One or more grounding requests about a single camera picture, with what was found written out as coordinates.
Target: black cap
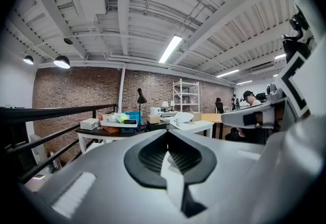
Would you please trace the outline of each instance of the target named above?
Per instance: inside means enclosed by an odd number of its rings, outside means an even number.
[[[244,100],[246,100],[246,98],[247,98],[248,96],[250,96],[251,94],[253,94],[253,92],[251,92],[251,91],[245,91],[245,92],[243,93],[243,98],[244,98]]]

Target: table lamp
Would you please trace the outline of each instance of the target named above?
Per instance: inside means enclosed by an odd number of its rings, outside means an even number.
[[[169,107],[169,103],[167,101],[163,101],[162,107],[164,107],[164,112],[166,113],[167,112],[166,107]]]
[[[171,101],[172,111],[174,111],[175,102]]]
[[[143,129],[142,129],[142,126],[141,126],[141,104],[145,104],[145,103],[147,103],[147,100],[146,100],[146,98],[144,97],[141,88],[138,88],[137,91],[138,91],[138,94],[139,94],[139,98],[138,98],[138,100],[137,100],[137,103],[139,104],[138,131],[141,131],[141,130],[143,130]]]

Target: metal railing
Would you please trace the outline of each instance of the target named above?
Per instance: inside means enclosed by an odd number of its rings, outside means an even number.
[[[12,164],[12,167],[17,167],[19,169],[22,168],[22,162],[18,158],[18,156],[24,152],[30,152],[32,148],[35,148],[41,144],[44,144],[52,139],[55,139],[67,132],[70,132],[80,126],[80,124],[76,124],[74,126],[68,127],[63,129],[59,132],[52,133],[46,137],[43,137],[39,140],[33,141],[28,143],[28,137],[26,129],[24,131],[20,131],[18,135],[26,136],[17,136],[17,127],[25,127],[25,122],[36,121],[36,120],[43,120],[49,118],[56,118],[61,116],[68,116],[74,114],[85,113],[88,111],[92,112],[92,117],[96,118],[96,111],[100,109],[105,109],[112,107],[113,111],[108,112],[107,114],[114,113],[116,110],[116,104],[106,104],[106,105],[93,105],[93,106],[81,106],[81,107],[66,107],[66,108],[45,108],[45,109],[10,109],[10,108],[0,108],[0,121],[2,127],[9,127],[10,130],[7,131],[7,139],[10,139],[10,145],[5,147],[5,153],[9,157],[8,161]],[[45,161],[41,162],[38,165],[35,165],[31,169],[27,169],[26,171],[17,171],[16,177],[19,182],[26,183],[30,178],[32,178],[35,174],[40,172],[46,166],[48,166],[51,162],[57,159],[60,155],[64,152],[69,150],[72,146],[79,142],[78,139],[73,141],[72,143],[68,144],[67,146],[63,147],[59,151],[57,151],[54,155],[47,158]],[[72,158],[67,164],[75,160],[81,155],[78,153],[74,158]]]

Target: ceiling duct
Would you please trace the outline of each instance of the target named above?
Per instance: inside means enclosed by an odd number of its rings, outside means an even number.
[[[265,71],[269,71],[274,69],[274,62],[270,61],[264,64],[261,64],[259,66],[255,66],[253,68],[250,69],[251,73],[261,73],[261,72],[265,72]]]

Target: brick wall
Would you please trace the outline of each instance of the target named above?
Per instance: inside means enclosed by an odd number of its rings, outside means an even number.
[[[118,103],[121,70],[96,67],[73,67],[69,70],[59,68],[39,69],[33,91],[33,108],[72,107]],[[161,107],[163,101],[173,100],[173,82],[180,77],[126,70],[122,100],[122,111],[139,109],[137,89],[141,88],[147,103],[142,105],[144,118],[150,107]],[[186,82],[196,80],[183,78]],[[203,113],[215,112],[215,100],[220,97],[225,105],[230,103],[233,88],[200,81],[200,104]],[[91,117],[91,112],[52,118],[34,122],[35,134],[44,137]],[[56,152],[77,138],[75,132],[62,135],[48,143],[46,147]],[[61,156],[68,161],[79,152],[75,145]]]
[[[145,71],[126,70],[122,110],[138,110],[139,105],[137,99],[139,97],[137,89],[141,88],[147,99],[146,104],[142,104],[143,116],[150,113],[151,107],[161,107],[163,101],[168,101],[169,104],[173,100],[173,82],[180,80],[178,76],[151,73]],[[183,78],[185,82],[196,83],[197,81],[190,78]],[[215,113],[215,101],[220,97],[225,105],[231,103],[233,88],[209,83],[205,81],[199,82],[200,86],[200,111],[203,113]],[[191,88],[190,93],[194,93],[196,88]],[[183,111],[186,111],[189,106],[184,106]],[[197,111],[196,106],[192,106],[193,111]]]
[[[33,108],[74,107],[118,103],[121,71],[112,68],[73,67],[39,69],[33,90]],[[92,112],[51,118],[34,122],[34,131],[40,137],[76,125],[92,117]],[[56,152],[77,138],[74,131],[47,143],[45,147]],[[80,151],[79,144],[65,152],[60,159],[67,162]]]

